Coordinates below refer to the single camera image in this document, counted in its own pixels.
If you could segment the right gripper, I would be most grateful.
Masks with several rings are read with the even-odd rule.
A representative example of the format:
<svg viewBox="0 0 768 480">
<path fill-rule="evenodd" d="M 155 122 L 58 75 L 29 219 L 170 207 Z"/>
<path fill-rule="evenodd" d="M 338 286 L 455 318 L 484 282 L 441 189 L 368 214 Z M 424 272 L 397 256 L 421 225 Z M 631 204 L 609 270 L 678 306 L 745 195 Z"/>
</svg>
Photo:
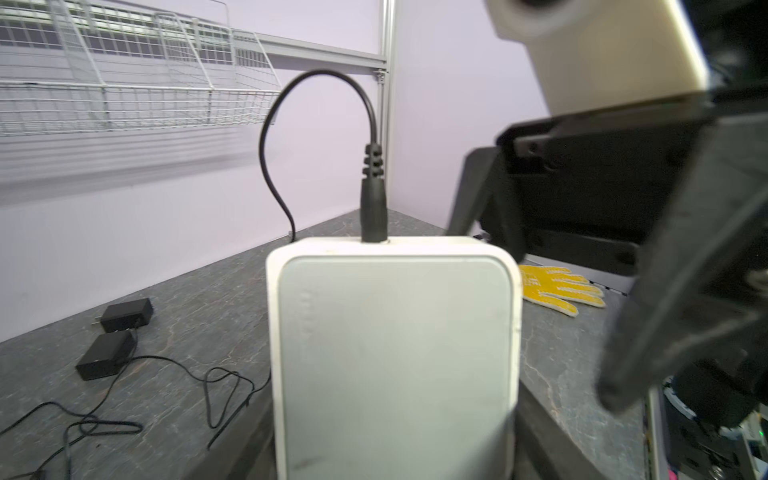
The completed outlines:
<svg viewBox="0 0 768 480">
<path fill-rule="evenodd" d="M 746 283 L 767 265 L 766 111 L 764 89 L 718 89 L 513 124 L 465 157 L 445 234 L 479 222 L 517 262 L 633 276 L 693 156 L 601 357 L 597 398 L 620 414 L 767 333 L 767 296 Z"/>
</svg>

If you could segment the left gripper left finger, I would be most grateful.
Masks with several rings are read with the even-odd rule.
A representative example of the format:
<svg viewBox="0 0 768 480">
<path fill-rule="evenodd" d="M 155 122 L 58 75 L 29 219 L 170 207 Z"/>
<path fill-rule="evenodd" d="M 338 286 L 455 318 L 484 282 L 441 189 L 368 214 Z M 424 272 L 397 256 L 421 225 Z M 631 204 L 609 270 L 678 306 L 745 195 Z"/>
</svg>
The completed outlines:
<svg viewBox="0 0 768 480">
<path fill-rule="evenodd" d="M 272 392 L 250 405 L 217 439 L 210 451 L 189 463 L 182 479 L 275 479 L 275 427 Z"/>
</svg>

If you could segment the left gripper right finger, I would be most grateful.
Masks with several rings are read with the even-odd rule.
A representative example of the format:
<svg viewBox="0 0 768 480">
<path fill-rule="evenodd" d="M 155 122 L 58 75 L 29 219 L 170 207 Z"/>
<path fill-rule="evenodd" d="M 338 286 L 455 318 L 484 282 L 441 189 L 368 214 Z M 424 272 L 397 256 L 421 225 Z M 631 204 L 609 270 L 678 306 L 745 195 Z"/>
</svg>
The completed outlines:
<svg viewBox="0 0 768 480">
<path fill-rule="evenodd" d="M 514 413 L 514 478 L 605 479 L 524 384 Z"/>
</svg>

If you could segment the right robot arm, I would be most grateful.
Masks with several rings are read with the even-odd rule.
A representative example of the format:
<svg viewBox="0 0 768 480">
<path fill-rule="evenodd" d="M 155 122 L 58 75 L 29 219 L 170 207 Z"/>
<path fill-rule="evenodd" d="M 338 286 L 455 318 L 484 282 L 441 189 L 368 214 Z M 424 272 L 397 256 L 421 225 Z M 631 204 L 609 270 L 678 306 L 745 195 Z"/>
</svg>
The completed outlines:
<svg viewBox="0 0 768 480">
<path fill-rule="evenodd" d="M 694 479 L 747 479 L 736 427 L 767 399 L 767 89 L 723 88 L 516 124 L 465 158 L 448 233 L 479 223 L 516 260 L 634 283 L 595 393 L 659 398 L 661 453 Z"/>
</svg>

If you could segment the white network switch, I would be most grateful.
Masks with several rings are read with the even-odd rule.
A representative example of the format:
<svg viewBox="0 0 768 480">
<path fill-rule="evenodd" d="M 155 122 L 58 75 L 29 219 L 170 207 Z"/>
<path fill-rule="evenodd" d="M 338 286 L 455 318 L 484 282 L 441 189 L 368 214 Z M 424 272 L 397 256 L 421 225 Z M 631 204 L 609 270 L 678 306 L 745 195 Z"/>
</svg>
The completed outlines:
<svg viewBox="0 0 768 480">
<path fill-rule="evenodd" d="M 508 479 L 522 280 L 470 237 L 300 240 L 266 260 L 282 479 Z"/>
</svg>

